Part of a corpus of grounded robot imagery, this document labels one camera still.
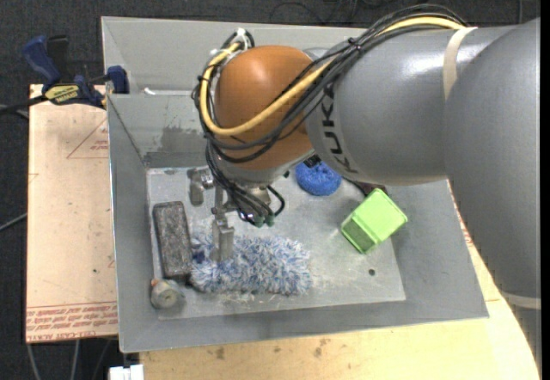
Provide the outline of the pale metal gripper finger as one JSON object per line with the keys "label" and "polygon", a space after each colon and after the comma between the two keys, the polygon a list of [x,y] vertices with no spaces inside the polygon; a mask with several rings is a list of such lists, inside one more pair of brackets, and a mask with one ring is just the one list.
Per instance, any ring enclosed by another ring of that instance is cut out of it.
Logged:
{"label": "pale metal gripper finger", "polygon": [[220,261],[231,259],[234,248],[234,233],[232,227],[223,227],[220,231]]}
{"label": "pale metal gripper finger", "polygon": [[212,260],[221,260],[222,254],[222,231],[220,228],[220,222],[214,220],[212,222]]}

